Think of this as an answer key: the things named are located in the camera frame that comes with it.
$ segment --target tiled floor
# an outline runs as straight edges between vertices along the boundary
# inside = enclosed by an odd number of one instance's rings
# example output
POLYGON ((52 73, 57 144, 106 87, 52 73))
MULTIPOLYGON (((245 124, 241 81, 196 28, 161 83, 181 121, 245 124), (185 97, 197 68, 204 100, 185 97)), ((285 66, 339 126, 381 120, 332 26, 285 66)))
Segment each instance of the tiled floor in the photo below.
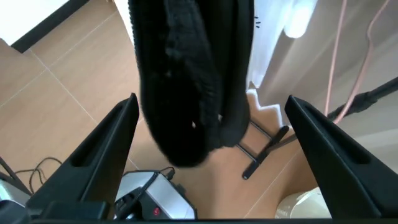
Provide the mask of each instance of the tiled floor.
MULTIPOLYGON (((13 170, 47 156, 65 160, 130 92, 139 93, 134 49, 105 0, 91 0, 24 54, 0 42, 0 156, 13 170)), ((278 130, 275 111, 252 108, 252 115, 278 130)), ((267 139, 250 127, 243 142, 259 152, 267 139)), ((271 153, 243 180, 249 163, 237 148, 220 149, 200 167, 177 170, 174 181, 186 188, 200 218, 273 218, 283 197, 316 186, 298 142, 271 153)), ((168 165, 141 116, 126 170, 168 165)), ((46 162, 46 176, 57 166, 46 162)), ((21 174, 26 184, 28 176, 21 174)))

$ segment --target pink cord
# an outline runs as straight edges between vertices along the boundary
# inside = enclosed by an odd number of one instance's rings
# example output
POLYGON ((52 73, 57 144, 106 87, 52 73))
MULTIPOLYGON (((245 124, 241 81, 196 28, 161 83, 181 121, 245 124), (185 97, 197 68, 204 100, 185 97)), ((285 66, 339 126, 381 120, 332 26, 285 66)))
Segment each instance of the pink cord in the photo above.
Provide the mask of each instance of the pink cord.
POLYGON ((329 113, 329 101, 330 101, 330 95, 331 95, 331 84, 333 83, 333 74, 335 72, 335 63, 336 63, 336 56, 337 56, 338 39, 340 38, 341 27, 343 26, 343 18, 344 18, 344 13, 346 11, 346 6, 347 6, 347 0, 343 0, 343 3, 341 5, 340 18, 338 19, 335 47, 333 48, 333 56, 331 57, 328 92, 326 94, 326 103, 325 103, 325 112, 324 112, 325 116, 328 116, 328 113, 329 113))
MULTIPOLYGON (((366 56, 365 56, 365 60, 364 63, 362 64, 361 67, 361 71, 355 81, 354 87, 351 90, 351 94, 348 97, 348 100, 346 102, 346 104, 344 105, 343 110, 341 111, 341 113, 337 116, 337 118, 334 120, 334 123, 337 124, 339 123, 343 118, 344 115, 347 113, 348 109, 350 108, 351 104, 354 101, 354 98, 356 96, 356 94, 359 91, 359 88, 361 87, 364 75, 366 73, 366 70, 368 69, 369 66, 369 59, 370 56, 372 54, 373 51, 373 43, 372 43, 372 38, 371 38, 371 31, 372 31, 372 27, 373 24, 375 23, 375 21, 378 19, 378 17, 380 16, 381 12, 386 8, 387 4, 389 3, 390 0, 386 0, 384 2, 384 4, 381 6, 381 8, 378 10, 378 12, 376 13, 376 15, 373 17, 371 23, 369 24, 368 27, 368 31, 366 32, 366 35, 368 37, 368 41, 369 41, 369 47, 368 47, 368 51, 366 52, 366 56)), ((340 19, 343 17, 342 15, 344 14, 344 10, 345 10, 345 4, 346 4, 346 0, 343 0, 343 6, 341 7, 341 14, 340 14, 340 19)), ((337 51, 337 45, 338 45, 338 36, 336 37, 336 43, 335 43, 335 49, 333 49, 333 56, 335 57, 336 52, 337 51)), ((332 64, 330 67, 330 74, 329 74, 329 85, 328 85, 328 94, 326 96, 326 106, 325 106, 325 114, 327 114, 327 109, 328 109, 328 105, 329 105, 329 100, 330 100, 330 92, 331 92, 331 81, 333 79, 333 71, 334 71, 334 67, 335 67, 335 61, 332 59, 332 64)))

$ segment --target white bucket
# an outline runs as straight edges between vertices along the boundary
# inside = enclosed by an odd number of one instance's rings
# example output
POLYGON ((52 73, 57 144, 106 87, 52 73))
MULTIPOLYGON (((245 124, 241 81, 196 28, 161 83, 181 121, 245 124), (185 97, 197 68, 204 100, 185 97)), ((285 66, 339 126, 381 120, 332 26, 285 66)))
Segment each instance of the white bucket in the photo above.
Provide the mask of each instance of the white bucket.
POLYGON ((331 218, 319 187, 283 199, 277 207, 275 218, 331 218))

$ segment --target black cloth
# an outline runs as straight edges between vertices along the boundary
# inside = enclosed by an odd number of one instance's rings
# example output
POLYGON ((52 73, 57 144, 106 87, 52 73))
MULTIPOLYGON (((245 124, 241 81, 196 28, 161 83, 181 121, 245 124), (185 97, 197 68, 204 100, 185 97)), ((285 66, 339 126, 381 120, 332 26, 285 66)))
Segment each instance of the black cloth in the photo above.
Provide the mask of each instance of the black cloth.
POLYGON ((193 167, 240 142, 253 0, 130 0, 129 9, 142 111, 167 159, 193 167))

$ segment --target metal stand leg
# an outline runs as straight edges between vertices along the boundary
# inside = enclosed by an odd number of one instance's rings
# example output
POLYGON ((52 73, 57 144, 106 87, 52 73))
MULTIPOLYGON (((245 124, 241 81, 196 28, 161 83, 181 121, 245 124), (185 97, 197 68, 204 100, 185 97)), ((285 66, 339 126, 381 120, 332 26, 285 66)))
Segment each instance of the metal stand leg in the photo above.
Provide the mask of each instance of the metal stand leg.
POLYGON ((248 168, 246 168, 246 170, 243 172, 242 174, 242 178, 247 180, 248 178, 250 178, 250 176, 254 173, 254 171, 256 171, 256 169, 260 166, 260 164, 264 161, 264 159, 266 159, 266 157, 268 156, 268 154, 283 146, 280 145, 280 140, 282 140, 282 138, 285 136, 285 134, 289 131, 289 127, 288 126, 283 126, 279 129, 278 133, 274 136, 271 137, 270 134, 268 134, 265 130, 263 130, 258 124, 256 124, 254 121, 250 120, 250 123, 257 129, 259 130, 263 135, 267 136, 270 141, 269 143, 262 149, 262 151, 257 155, 254 156, 252 155, 248 150, 246 150, 242 145, 238 144, 237 147, 242 150, 251 160, 252 162, 250 163, 250 165, 248 166, 248 168))

